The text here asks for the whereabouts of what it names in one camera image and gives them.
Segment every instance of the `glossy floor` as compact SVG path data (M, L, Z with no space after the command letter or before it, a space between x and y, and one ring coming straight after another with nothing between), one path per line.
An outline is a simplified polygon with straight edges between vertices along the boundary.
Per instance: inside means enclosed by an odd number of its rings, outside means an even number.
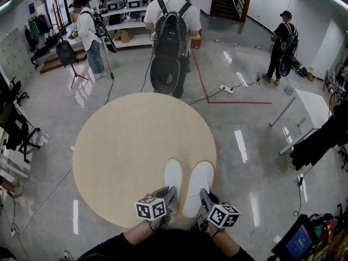
M270 127L270 120L291 98L284 92L288 81L282 79L278 87L263 80L260 85L245 84L254 82L257 73L268 68L270 35L267 31L250 20L241 26L230 21L204 19L203 25L203 45L194 50L191 58L183 100L201 98L202 84L207 91L220 84L230 87L241 84L233 95L222 92L209 99L220 103L208 104L202 100L192 107L205 119L216 142L218 161L212 190L242 213L228 232L249 250L251 232L268 229L266 233L254 235L251 252L256 260L265 260L273 247L271 228L276 235L283 236L296 220L293 211L300 205L296 180L309 167L299 172L291 170L278 151L300 133L296 124L301 113L295 105L291 106ZM140 91L150 56L150 48L139 48L109 57L116 75L111 100ZM78 133L105 103L111 85L109 77L94 80L87 62L77 65L77 71L90 80L77 79L72 90L73 73L69 68L39 75L28 88L30 99L23 107L47 140L41 150L33 151L30 179L23 181L25 191L16 200L15 223L22 232L20 239L31 260L58 260L63 250L69 250L77 258L125 230L95 214L80 197L72 172L68 173ZM312 83L293 73L288 78L302 90L321 94L321 82ZM149 78L144 90L152 91ZM337 204L346 201L348 175L341 170L341 165L337 150L330 150L306 175L301 191L302 213L334 213ZM3 203L11 221L13 201L3 196ZM9 248L18 258L26 258L19 240L11 237L4 215L0 233L1 246Z

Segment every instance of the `desk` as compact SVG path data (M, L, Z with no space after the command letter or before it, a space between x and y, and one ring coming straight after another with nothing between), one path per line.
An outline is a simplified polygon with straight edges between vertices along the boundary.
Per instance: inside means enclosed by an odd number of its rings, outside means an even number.
M295 146L305 137L311 135L314 131L320 129L328 120L329 108L320 95L316 95L310 92L295 90L295 96L291 99L290 103L285 109L277 115L274 122L270 122L273 126L279 118L287 111L294 101L299 103L299 107L303 107L306 116L297 124L301 128L301 134L292 141L292 143L286 145L285 148L279 151L279 154L285 153L288 149Z
M134 202L164 186L164 167L171 158L182 166L180 213L194 166L200 161L216 165L213 136L186 103L162 94L132 94L103 106L83 126L74 147L73 175L92 210L132 228L141 221Z

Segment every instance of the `white t-shirt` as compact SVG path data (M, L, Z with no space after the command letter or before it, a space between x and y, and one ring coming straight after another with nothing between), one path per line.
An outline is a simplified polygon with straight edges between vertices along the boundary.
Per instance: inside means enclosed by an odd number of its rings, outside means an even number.
M77 18L77 30L78 35L82 40L83 47L85 50L91 48L92 42L100 42L99 38L96 35L96 28L94 25L94 20L89 14L83 14L84 11L89 11L91 14L94 14L93 10L90 8L84 8Z
M171 11L175 11L178 13L181 10L181 8L186 4L186 0L170 0L169 2L168 1L169 0L163 0L169 13ZM144 22L153 23L155 25L162 16L163 13L161 11L161 8L157 0L154 0L147 7ZM200 12L193 5L184 14L183 19L186 23L187 30L196 32L202 28Z

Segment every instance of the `shoe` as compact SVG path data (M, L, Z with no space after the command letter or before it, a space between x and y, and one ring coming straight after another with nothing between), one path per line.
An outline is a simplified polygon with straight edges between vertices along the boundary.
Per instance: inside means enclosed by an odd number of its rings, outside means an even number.
M290 168L293 169L293 170L295 170L296 167L294 166L294 163L293 163L293 160L294 160L294 159L293 159L290 155L291 155L290 152L286 152L286 153L285 153L285 157L286 157L286 159L287 159L287 161L288 161L288 163L289 163Z
M94 75L94 78L95 79L101 79L102 77L104 77L104 76L106 76L107 75L107 72L106 71L103 71L103 72L101 72L101 73L96 73L95 75Z
M18 198L22 195L24 191L24 187L20 185L19 187L15 188L15 192L12 193L13 198Z
M262 75L262 77L268 82L271 83L271 78L269 78L265 73Z

